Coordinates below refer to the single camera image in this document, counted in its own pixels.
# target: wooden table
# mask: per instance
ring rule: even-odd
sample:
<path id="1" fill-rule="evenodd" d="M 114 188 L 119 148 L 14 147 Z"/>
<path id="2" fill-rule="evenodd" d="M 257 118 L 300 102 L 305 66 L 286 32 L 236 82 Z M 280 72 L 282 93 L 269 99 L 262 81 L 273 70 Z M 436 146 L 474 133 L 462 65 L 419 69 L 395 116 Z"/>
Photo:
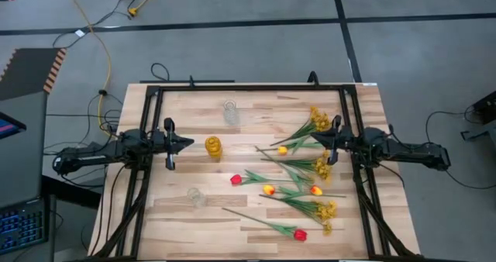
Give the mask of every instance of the wooden table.
<path id="1" fill-rule="evenodd" d="M 386 131 L 388 126 L 378 87 L 358 84 L 356 89 L 365 126 Z M 128 87 L 119 131 L 139 128 L 145 90 L 145 84 L 131 84 Z M 226 125 L 223 116 L 226 100 L 236 102 L 239 126 Z M 350 99 L 348 105 L 354 122 Z M 139 259 L 367 258 L 348 154 L 339 155 L 339 162 L 332 169 L 330 183 L 317 181 L 325 193 L 346 196 L 332 198 L 338 204 L 338 216 L 331 219 L 333 231 L 330 236 L 323 236 L 322 227 L 299 211 L 284 203 L 258 196 L 262 193 L 262 184 L 233 187 L 229 181 L 234 174 L 243 174 L 245 169 L 270 178 L 287 179 L 286 173 L 276 164 L 261 161 L 262 155 L 255 151 L 254 146 L 267 147 L 290 136 L 308 119 L 310 106 L 326 112 L 330 119 L 341 113 L 337 91 L 166 91 L 161 121 L 171 117 L 176 124 L 176 133 L 195 139 L 195 144 L 176 156 L 176 171 L 165 168 L 165 154 L 153 159 Z M 222 141 L 224 154 L 220 163 L 213 161 L 205 151 L 205 139 L 212 135 Z M 320 154 L 321 149 L 299 150 L 295 156 L 316 157 Z M 398 171 L 397 164 L 384 164 Z M 113 164 L 108 169 L 102 237 L 97 250 L 105 242 L 110 188 L 121 166 Z M 419 247 L 400 180 L 381 167 L 374 169 L 374 172 L 386 222 L 407 248 L 418 253 Z M 111 232 L 121 221 L 128 182 L 129 170 L 124 170 L 113 194 Z M 206 195 L 206 207 L 196 209 L 192 206 L 187 197 L 190 188 L 197 188 Z M 291 240 L 258 222 L 224 211 L 222 207 L 259 219 L 298 226 L 308 232 L 308 239 L 304 243 Z M 90 250 L 98 234 L 100 212 Z M 371 225 L 375 246 L 380 253 L 377 227 L 373 220 Z M 124 253 L 129 253 L 132 234 L 127 233 Z"/>

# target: concrete floor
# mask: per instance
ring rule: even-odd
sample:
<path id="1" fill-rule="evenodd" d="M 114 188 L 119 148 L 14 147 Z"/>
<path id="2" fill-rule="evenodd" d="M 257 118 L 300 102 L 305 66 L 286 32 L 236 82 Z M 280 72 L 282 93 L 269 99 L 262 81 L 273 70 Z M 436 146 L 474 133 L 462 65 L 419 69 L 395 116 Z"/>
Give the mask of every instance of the concrete floor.
<path id="1" fill-rule="evenodd" d="M 116 0 L 79 2 L 95 21 L 111 10 Z M 496 0 L 343 0 L 343 6 L 347 17 L 496 12 Z M 115 16 L 103 25 L 336 17 L 334 0 L 150 0 L 135 19 Z M 84 20 L 70 0 L 0 2 L 0 31 L 79 26 L 84 26 Z M 462 112 L 496 87 L 496 19 L 357 23 L 349 27 L 361 77 L 364 82 L 379 84 L 388 122 L 405 141 L 426 140 L 424 124 L 430 112 Z M 193 75 L 198 80 L 288 82 L 303 81 L 314 70 L 320 81 L 353 81 L 339 24 L 129 31 L 102 33 L 100 37 L 112 55 L 109 91 L 121 99 L 127 84 L 153 79 L 150 65 L 154 62 L 165 64 L 173 79 Z M 51 47 L 54 38 L 0 36 L 0 67 L 13 49 Z M 49 97 L 48 112 L 85 113 L 88 101 L 103 85 L 105 72 L 100 44 L 92 36 L 85 37 L 68 51 Z M 119 108 L 119 103 L 109 99 L 105 108 Z M 96 113 L 96 105 L 91 112 Z M 91 122 L 88 141 L 103 142 L 96 120 Z M 86 118 L 47 118 L 46 145 L 80 140 L 86 123 Z M 463 142 L 460 131 L 470 127 L 461 118 L 439 115 L 432 119 L 429 132 L 435 142 L 448 148 L 453 175 L 476 186 L 496 183 L 496 150 L 485 139 Z M 54 176 L 51 160 L 44 162 L 43 173 Z M 446 174 L 419 165 L 400 167 L 422 254 L 493 261 L 494 190 L 463 188 Z M 93 174 L 81 181 L 98 182 L 101 177 Z M 57 250 L 73 251 L 61 253 L 57 259 L 80 257 L 80 234 L 74 229 L 88 224 L 88 242 L 95 212 L 64 203 L 59 208 L 66 227 L 57 236 Z"/>

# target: yellow cable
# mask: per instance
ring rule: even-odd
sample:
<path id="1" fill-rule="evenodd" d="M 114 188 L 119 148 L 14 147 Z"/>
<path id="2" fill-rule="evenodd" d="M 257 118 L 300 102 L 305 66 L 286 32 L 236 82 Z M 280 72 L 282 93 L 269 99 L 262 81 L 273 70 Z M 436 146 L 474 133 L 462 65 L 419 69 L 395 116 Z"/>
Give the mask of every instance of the yellow cable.
<path id="1" fill-rule="evenodd" d="M 83 8 L 79 5 L 78 1 L 77 0 L 72 0 L 74 2 L 74 4 L 77 6 L 77 8 L 79 9 L 79 11 L 81 12 L 81 14 L 83 15 L 83 18 L 84 20 L 86 20 L 86 23 L 88 24 L 88 28 L 90 29 L 90 32 L 93 33 L 93 35 L 98 39 L 98 41 L 100 41 L 100 43 L 102 44 L 103 46 L 103 50 L 105 50 L 105 54 L 107 54 L 107 79 L 105 80 L 105 84 L 103 85 L 103 89 L 105 90 L 107 88 L 107 85 L 109 84 L 109 81 L 110 81 L 110 74 L 112 73 L 112 59 L 110 58 L 110 53 L 109 53 L 109 50 L 107 50 L 107 46 L 105 45 L 105 43 L 103 43 L 103 40 L 100 38 L 100 36 L 98 36 L 94 31 L 93 31 L 93 26 L 91 25 L 90 23 L 90 20 L 88 19 L 88 17 L 86 16 L 86 14 L 84 13 L 84 10 Z M 98 125 L 99 127 L 102 125 L 102 99 L 103 99 L 103 95 L 100 95 L 100 99 L 98 100 Z M 107 131 L 103 130 L 102 131 L 107 134 L 108 136 L 110 136 L 110 133 L 108 133 Z"/>
<path id="2" fill-rule="evenodd" d="M 145 3 L 147 3 L 147 2 L 148 2 L 148 0 L 143 0 L 141 3 L 139 3 L 139 4 L 138 4 L 138 6 L 137 6 L 137 7 L 129 9 L 129 10 L 128 10 L 128 11 L 129 11 L 129 14 L 130 14 L 131 16 L 133 16 L 133 17 L 134 17 L 134 16 L 136 16 L 136 14 L 138 13 L 138 10 L 140 10 L 140 8 L 141 8 L 143 5 L 145 5 Z"/>

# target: keyboard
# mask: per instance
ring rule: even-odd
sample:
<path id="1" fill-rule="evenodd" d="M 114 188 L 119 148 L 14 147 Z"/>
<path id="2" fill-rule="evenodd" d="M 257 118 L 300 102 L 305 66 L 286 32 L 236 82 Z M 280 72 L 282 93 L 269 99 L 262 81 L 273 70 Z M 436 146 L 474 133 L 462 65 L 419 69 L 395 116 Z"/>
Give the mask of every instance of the keyboard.
<path id="1" fill-rule="evenodd" d="M 43 199 L 0 209 L 0 255 L 48 240 L 50 209 Z"/>

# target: desk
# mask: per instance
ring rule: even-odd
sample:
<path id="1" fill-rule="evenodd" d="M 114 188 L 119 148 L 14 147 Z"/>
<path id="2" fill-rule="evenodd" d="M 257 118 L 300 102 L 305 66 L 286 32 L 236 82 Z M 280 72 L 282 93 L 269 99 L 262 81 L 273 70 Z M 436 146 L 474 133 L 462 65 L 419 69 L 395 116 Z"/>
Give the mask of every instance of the desk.
<path id="1" fill-rule="evenodd" d="M 145 84 L 128 87 L 119 131 L 139 128 L 145 90 Z M 365 126 L 387 130 L 377 86 L 359 84 L 356 90 Z M 237 104 L 240 126 L 225 123 L 223 105 L 229 99 Z M 334 198 L 338 216 L 331 221 L 330 236 L 323 236 L 321 226 L 293 208 L 258 196 L 262 184 L 240 187 L 230 184 L 229 179 L 234 174 L 243 174 L 245 169 L 269 178 L 288 178 L 276 164 L 261 161 L 263 156 L 253 146 L 267 147 L 290 136 L 308 119 L 310 106 L 317 106 L 331 118 L 341 113 L 336 91 L 166 91 L 161 120 L 171 117 L 176 133 L 195 139 L 195 144 L 176 157 L 176 171 L 165 168 L 165 154 L 153 159 L 139 259 L 367 258 L 347 154 L 341 153 L 339 162 L 333 166 L 330 184 L 317 181 L 326 194 L 346 196 Z M 353 110 L 350 100 L 348 106 Z M 220 163 L 211 160 L 205 151 L 205 139 L 212 135 L 222 142 L 224 154 Z M 321 153 L 322 150 L 302 149 L 295 156 L 314 157 Z M 384 164 L 398 171 L 397 164 Z M 107 233 L 110 190 L 121 166 L 113 164 L 108 169 L 103 210 L 98 212 L 90 249 L 97 238 L 100 212 L 103 212 L 103 227 L 97 249 L 105 242 L 102 238 Z M 377 168 L 374 172 L 385 220 L 406 247 L 418 253 L 401 182 L 385 169 Z M 119 176 L 113 194 L 111 232 L 121 221 L 128 182 L 129 170 L 126 170 Z M 197 188 L 206 195 L 206 207 L 192 207 L 186 196 L 189 188 Z M 223 211 L 222 207 L 267 221 L 297 225 L 308 231 L 308 240 L 304 243 L 291 240 L 258 222 Z M 374 223 L 371 225 L 376 251 L 380 253 L 377 228 Z M 132 234 L 127 234 L 124 253 L 129 253 Z"/>

